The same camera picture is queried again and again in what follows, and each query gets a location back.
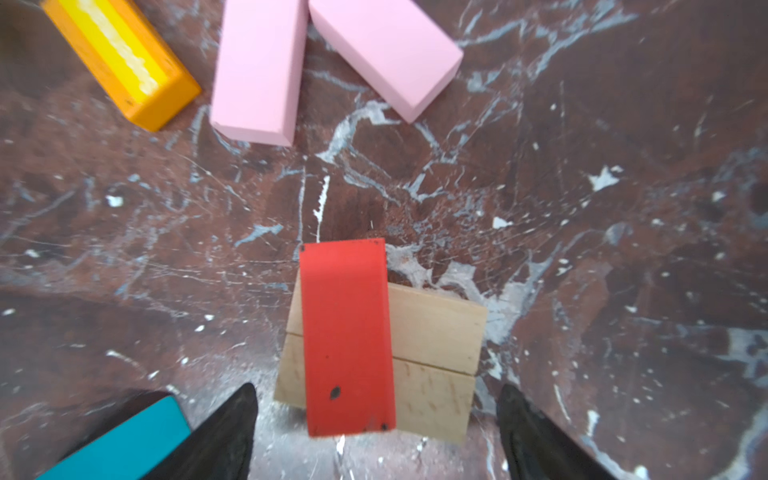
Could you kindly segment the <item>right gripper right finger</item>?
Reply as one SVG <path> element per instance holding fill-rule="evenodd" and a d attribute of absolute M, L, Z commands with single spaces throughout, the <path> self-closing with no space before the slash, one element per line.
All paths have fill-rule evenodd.
<path fill-rule="evenodd" d="M 496 415 L 512 479 L 613 477 L 516 386 L 502 387 Z"/>

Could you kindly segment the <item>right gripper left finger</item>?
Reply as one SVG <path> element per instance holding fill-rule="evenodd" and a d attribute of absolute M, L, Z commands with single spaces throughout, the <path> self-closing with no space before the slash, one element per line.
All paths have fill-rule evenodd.
<path fill-rule="evenodd" d="M 245 383 L 144 477 L 246 480 L 257 416 L 256 388 Z"/>

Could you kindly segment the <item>natural wood block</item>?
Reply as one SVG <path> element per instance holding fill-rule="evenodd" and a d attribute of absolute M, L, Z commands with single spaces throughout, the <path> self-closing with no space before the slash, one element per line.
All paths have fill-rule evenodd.
<path fill-rule="evenodd" d="M 305 372 L 381 380 L 392 376 L 384 354 L 395 359 L 473 376 L 479 364 L 487 310 L 434 291 L 385 285 L 355 287 L 348 279 L 329 283 L 300 278 L 288 334 L 303 338 Z M 389 314 L 390 348 L 383 341 Z"/>
<path fill-rule="evenodd" d="M 397 428 L 457 445 L 465 442 L 475 390 L 472 376 L 395 359 Z M 303 338 L 288 334 L 274 399 L 306 407 Z"/>

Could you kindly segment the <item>red rectangular block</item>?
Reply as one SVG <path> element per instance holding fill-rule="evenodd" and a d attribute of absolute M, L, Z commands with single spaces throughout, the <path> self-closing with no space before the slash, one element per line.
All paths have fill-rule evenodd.
<path fill-rule="evenodd" d="M 305 244 L 299 271 L 309 435 L 394 429 L 384 240 Z"/>

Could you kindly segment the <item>pink block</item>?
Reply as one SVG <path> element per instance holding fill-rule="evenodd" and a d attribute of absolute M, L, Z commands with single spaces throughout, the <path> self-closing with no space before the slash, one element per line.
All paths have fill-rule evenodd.
<path fill-rule="evenodd" d="M 227 0 L 210 120 L 225 137 L 293 144 L 309 22 L 303 0 Z"/>
<path fill-rule="evenodd" d="M 413 1 L 311 1 L 311 20 L 408 123 L 453 80 L 463 51 Z"/>

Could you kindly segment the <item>teal wedge block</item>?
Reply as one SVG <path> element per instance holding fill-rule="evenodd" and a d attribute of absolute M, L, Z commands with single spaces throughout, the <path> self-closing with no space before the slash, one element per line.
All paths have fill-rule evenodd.
<path fill-rule="evenodd" d="M 144 392 L 128 400 L 40 477 L 141 479 L 190 434 L 173 395 Z"/>

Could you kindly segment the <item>orange rectangular block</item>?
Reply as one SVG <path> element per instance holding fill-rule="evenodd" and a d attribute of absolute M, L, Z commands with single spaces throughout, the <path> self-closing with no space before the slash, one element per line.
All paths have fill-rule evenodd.
<path fill-rule="evenodd" d="M 156 132 L 201 87 L 132 1 L 44 1 L 42 8 L 134 125 Z"/>

